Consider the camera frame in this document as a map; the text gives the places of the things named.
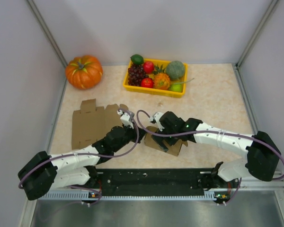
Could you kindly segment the brown cardboard box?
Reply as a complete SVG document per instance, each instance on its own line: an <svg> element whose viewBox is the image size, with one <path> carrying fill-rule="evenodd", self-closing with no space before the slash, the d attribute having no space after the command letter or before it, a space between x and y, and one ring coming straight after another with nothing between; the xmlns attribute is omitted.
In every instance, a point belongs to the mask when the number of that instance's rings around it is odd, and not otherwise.
<svg viewBox="0 0 284 227"><path fill-rule="evenodd" d="M169 155L173 155L178 157L179 153L181 151L182 146L187 147L188 146L188 142L187 141L182 141L182 140L178 140L178 142L173 145L172 147L169 147L169 151L168 152L164 152L159 146L158 144L152 139L151 137L152 134L150 133L146 133L145 137L144 137L144 144L145 146L149 147L149 148L153 148L157 151L161 151L163 153L169 154Z"/></svg>

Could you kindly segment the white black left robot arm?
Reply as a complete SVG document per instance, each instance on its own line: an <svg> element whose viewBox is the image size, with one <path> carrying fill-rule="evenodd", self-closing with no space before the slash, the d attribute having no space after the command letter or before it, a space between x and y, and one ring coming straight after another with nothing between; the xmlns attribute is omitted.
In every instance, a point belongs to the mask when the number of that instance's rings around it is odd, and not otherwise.
<svg viewBox="0 0 284 227"><path fill-rule="evenodd" d="M60 155L38 152L18 172L18 187L24 190L30 201L56 188L71 185L94 187L98 176L93 167L114 158L115 153L128 143L137 145L145 134L145 130L139 127L115 126L104 138L83 149Z"/></svg>

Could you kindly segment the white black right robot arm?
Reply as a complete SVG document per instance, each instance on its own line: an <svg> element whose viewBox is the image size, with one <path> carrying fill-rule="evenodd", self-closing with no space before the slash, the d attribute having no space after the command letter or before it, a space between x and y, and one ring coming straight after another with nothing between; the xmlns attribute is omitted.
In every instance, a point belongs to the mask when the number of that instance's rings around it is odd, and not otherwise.
<svg viewBox="0 0 284 227"><path fill-rule="evenodd" d="M168 150L165 142L172 146L181 140L213 145L239 155L237 160L216 165L211 180L217 187L246 176L253 176L264 182L273 180L280 151L265 132L258 131L255 135L234 133L196 118L184 121L171 111L156 112L150 117L150 122L158 126L152 138L164 151Z"/></svg>

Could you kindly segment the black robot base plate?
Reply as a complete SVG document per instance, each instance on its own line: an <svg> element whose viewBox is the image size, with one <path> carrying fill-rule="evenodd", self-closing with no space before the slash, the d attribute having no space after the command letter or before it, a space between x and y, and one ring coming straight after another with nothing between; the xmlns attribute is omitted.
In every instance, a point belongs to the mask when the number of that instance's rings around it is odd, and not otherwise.
<svg viewBox="0 0 284 227"><path fill-rule="evenodd" d="M171 196L203 195L210 189L226 191L238 181L226 182L211 168L98 169L82 188L100 188L102 195Z"/></svg>

